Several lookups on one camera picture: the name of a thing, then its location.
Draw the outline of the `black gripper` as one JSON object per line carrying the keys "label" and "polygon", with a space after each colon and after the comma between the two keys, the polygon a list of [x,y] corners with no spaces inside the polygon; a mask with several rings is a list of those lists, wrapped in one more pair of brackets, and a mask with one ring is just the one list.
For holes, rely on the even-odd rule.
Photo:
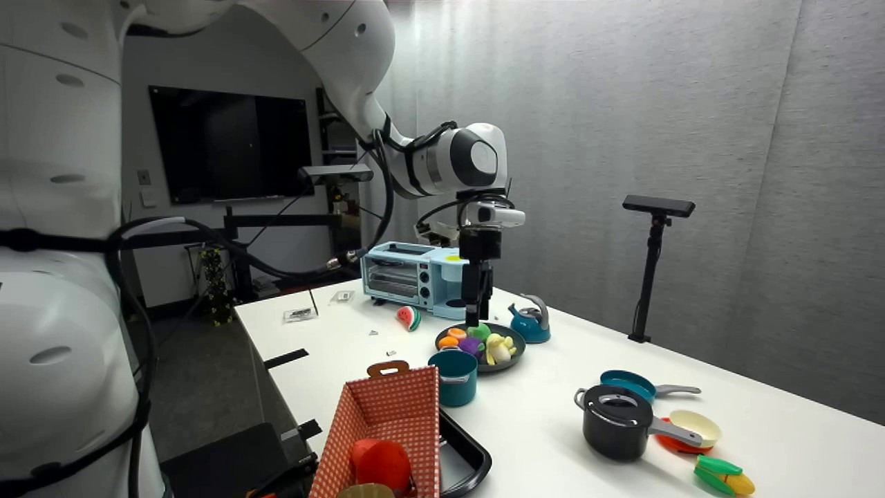
{"label": "black gripper", "polygon": [[493,298],[493,258],[500,255],[500,230],[484,230],[484,226],[466,226],[462,212],[473,201],[493,201],[511,206],[507,193],[500,188],[493,191],[462,191],[459,206],[456,206],[456,223],[459,223],[459,255],[468,260],[462,273],[462,296],[466,296],[466,323],[475,327],[478,320],[489,317],[489,298]]}

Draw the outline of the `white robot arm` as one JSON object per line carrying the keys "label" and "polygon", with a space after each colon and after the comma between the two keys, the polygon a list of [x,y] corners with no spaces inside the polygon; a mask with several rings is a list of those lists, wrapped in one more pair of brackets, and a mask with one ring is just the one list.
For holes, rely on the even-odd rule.
{"label": "white robot arm", "polygon": [[397,50],[386,0],[0,0],[0,498],[164,498],[148,426],[152,359],[124,336],[121,87],[128,43],[192,53],[246,17],[210,82],[322,82],[408,195],[500,191],[493,125],[397,129],[376,100]]}

